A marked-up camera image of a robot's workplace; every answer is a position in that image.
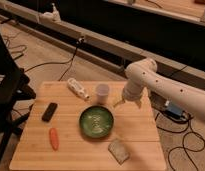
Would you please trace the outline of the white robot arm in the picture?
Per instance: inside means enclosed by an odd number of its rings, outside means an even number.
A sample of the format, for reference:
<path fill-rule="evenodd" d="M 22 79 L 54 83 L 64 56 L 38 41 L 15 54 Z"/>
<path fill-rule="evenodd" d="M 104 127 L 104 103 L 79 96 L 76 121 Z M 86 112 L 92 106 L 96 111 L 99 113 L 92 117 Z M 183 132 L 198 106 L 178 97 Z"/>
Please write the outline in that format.
<path fill-rule="evenodd" d="M 205 91 L 161 76 L 156 71 L 157 63 L 152 58 L 129 64 L 125 69 L 127 83 L 121 100 L 139 101 L 144 88 L 148 88 L 205 122 Z"/>

